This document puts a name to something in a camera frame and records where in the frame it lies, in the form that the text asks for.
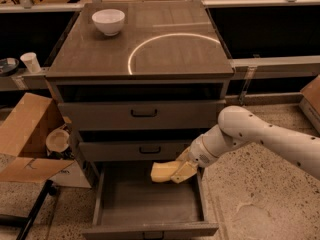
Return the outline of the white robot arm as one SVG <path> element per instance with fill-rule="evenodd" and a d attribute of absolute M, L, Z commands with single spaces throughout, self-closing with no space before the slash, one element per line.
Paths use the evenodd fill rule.
<path fill-rule="evenodd" d="M 267 123 L 247 109 L 228 106 L 217 124 L 197 137 L 178 158 L 181 163 L 170 179 L 183 182 L 220 156 L 251 142 L 261 144 L 298 168 L 320 179 L 320 138 Z"/>

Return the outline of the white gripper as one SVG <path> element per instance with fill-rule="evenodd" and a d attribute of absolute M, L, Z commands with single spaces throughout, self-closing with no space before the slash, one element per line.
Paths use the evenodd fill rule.
<path fill-rule="evenodd" d="M 223 151 L 223 135 L 211 130 L 197 137 L 177 158 L 177 169 L 170 179 L 179 184 L 194 176 L 198 166 L 208 167 L 218 160 Z"/>

